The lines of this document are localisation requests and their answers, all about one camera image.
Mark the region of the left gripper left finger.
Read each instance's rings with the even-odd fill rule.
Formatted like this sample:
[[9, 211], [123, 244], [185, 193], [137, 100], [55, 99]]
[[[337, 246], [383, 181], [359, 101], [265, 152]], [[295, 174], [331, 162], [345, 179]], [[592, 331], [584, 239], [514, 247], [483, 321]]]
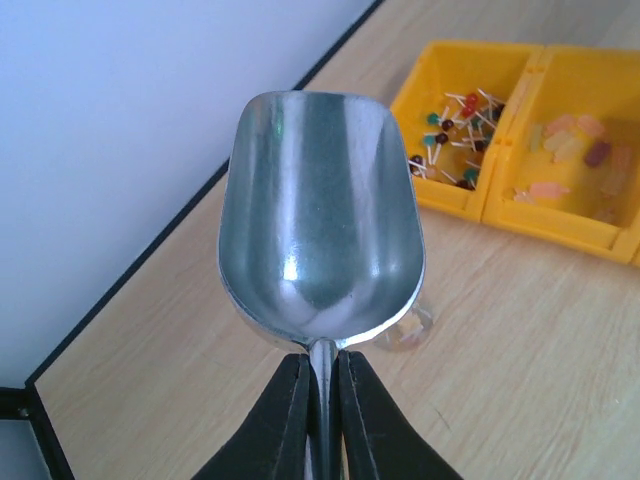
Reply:
[[302, 479], [309, 389], [309, 357], [285, 356], [241, 426], [194, 477]]

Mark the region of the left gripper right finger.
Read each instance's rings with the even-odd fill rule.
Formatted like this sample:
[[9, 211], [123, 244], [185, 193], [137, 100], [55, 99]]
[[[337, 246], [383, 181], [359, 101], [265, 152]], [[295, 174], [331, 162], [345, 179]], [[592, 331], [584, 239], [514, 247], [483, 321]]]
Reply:
[[411, 426], [360, 352], [338, 354], [341, 423], [351, 479], [458, 479]]

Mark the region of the yellow star candy bin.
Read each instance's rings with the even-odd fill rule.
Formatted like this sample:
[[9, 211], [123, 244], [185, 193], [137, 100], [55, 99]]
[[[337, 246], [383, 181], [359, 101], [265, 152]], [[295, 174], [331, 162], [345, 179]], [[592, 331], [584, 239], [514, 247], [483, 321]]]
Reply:
[[637, 246], [629, 264], [637, 268], [640, 267], [640, 245]]

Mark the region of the clear plastic cup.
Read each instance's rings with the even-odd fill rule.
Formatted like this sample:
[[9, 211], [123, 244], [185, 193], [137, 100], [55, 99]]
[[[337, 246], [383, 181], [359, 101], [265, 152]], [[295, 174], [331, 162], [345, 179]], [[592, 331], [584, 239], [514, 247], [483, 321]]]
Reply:
[[429, 304], [419, 298], [397, 323], [376, 337], [374, 345], [390, 352], [415, 349], [426, 340], [433, 325]]

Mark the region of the yellow lollipop bin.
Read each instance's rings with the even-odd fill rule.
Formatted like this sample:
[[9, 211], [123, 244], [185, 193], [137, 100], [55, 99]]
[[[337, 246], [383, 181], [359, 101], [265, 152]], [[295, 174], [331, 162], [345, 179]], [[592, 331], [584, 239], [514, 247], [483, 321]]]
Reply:
[[532, 44], [454, 40], [425, 47], [391, 106], [419, 205], [481, 219], [542, 51]]

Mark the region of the metal scoop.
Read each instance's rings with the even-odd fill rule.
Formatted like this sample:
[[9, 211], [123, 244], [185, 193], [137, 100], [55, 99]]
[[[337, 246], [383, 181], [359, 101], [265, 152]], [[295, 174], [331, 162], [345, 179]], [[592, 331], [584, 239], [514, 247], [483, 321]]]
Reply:
[[397, 323], [425, 247], [398, 124], [355, 94], [276, 91], [244, 108], [229, 159], [218, 267], [237, 309], [311, 367], [311, 475], [342, 475], [338, 352]]

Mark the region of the yellow popsicle candy bin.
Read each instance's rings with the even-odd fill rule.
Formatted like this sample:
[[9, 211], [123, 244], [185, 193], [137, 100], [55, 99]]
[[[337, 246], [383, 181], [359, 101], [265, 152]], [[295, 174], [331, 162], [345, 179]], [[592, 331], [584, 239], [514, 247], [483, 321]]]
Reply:
[[548, 46], [482, 219], [629, 264], [639, 245], [639, 53]]

